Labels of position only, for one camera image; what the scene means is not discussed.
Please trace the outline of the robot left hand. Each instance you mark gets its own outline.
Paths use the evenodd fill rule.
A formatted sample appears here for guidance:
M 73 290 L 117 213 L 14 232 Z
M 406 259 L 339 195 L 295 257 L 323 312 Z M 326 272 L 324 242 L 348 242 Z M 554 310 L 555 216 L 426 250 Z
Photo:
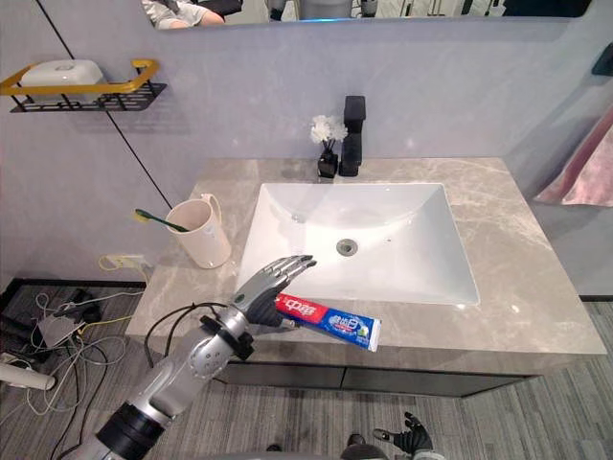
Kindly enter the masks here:
M 275 260 L 257 271 L 236 291 L 231 305 L 251 325 L 279 328 L 284 318 L 276 308 L 277 296 L 297 276 L 316 264 L 312 255 L 295 255 Z

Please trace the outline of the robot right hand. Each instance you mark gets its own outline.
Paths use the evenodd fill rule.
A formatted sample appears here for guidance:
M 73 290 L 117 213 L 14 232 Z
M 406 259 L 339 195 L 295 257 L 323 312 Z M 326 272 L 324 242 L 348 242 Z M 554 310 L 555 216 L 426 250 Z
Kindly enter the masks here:
M 420 420 L 411 412 L 404 413 L 404 425 L 406 429 L 398 433 L 375 428 L 373 436 L 379 441 L 393 444 L 410 455 L 433 450 L 430 435 Z

